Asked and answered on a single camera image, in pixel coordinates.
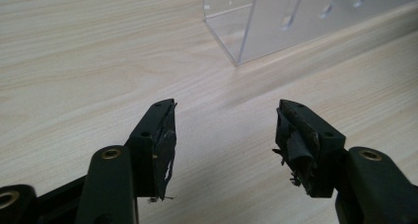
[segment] clear acrylic stand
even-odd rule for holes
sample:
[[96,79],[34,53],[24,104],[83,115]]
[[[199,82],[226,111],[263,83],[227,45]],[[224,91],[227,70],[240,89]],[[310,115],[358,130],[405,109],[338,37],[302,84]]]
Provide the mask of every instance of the clear acrylic stand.
[[416,0],[204,0],[205,21],[233,61],[356,25]]

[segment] wood grain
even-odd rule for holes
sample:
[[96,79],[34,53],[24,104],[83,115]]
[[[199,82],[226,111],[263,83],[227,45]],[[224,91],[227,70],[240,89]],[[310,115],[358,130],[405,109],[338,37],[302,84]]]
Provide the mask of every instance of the wood grain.
[[417,26],[414,4],[235,67],[202,0],[0,0],[0,187],[85,175],[175,98],[175,199],[140,199],[141,223],[337,223],[271,152],[275,109],[306,104],[418,184]]

